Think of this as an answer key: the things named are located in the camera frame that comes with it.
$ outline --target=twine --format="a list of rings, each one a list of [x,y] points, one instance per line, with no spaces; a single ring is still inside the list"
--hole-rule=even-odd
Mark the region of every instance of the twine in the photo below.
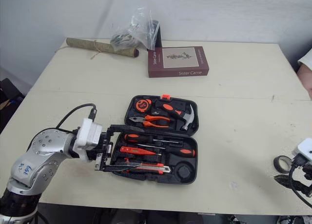
[[[93,44],[94,44],[94,47],[96,47],[96,49],[97,49],[98,52],[90,58],[91,60],[92,60],[94,57],[96,57],[99,53],[102,52],[101,50],[98,49],[96,40],[93,41]]]
[[[97,53],[95,55],[93,55],[90,60],[92,60],[94,57],[96,57],[99,53],[101,53],[102,51],[99,50],[99,48],[97,47],[97,43],[96,40],[93,41],[94,47],[97,49]],[[67,47],[71,47],[71,46],[65,46],[65,47],[60,47],[58,50],[56,50],[54,53],[57,53],[59,50],[63,49],[63,48],[67,48]]]

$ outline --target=rolled mat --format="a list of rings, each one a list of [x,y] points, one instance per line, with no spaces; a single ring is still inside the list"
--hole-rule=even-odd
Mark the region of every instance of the rolled mat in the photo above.
[[[84,49],[89,49],[89,50],[95,50],[98,52],[114,53],[114,54],[128,56],[128,57],[137,57],[139,54],[136,48],[129,48],[129,49],[119,50],[115,52],[113,47],[109,43],[103,43],[103,42],[97,42],[97,41],[67,38],[66,43],[70,47],[84,48]]]

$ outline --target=tool kit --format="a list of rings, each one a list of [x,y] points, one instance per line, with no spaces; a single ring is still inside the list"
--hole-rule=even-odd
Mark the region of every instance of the tool kit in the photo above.
[[[125,124],[140,133],[121,132],[110,165],[135,166],[114,171],[119,176],[159,183],[190,184],[196,179],[198,130],[197,105],[168,95],[135,96]]]

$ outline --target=pliers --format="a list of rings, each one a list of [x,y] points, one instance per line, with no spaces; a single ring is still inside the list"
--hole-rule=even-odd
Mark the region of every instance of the pliers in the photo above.
[[[143,123],[143,126],[145,127],[153,126],[153,127],[158,127],[158,128],[168,128],[169,126],[168,125],[156,125],[151,122],[157,121],[157,120],[166,120],[170,122],[170,118],[163,117],[163,116],[151,116],[151,115],[146,115],[145,117],[131,117],[129,119],[134,122],[141,122]]]

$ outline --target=hammer head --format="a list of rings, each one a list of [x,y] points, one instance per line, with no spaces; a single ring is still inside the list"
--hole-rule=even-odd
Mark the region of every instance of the hammer head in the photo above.
[[[183,119],[185,120],[185,124],[184,126],[182,126],[182,129],[186,131],[189,127],[189,124],[191,124],[194,120],[194,110],[191,104],[190,104],[190,107],[191,107],[191,113],[190,114],[185,113],[183,116]]]

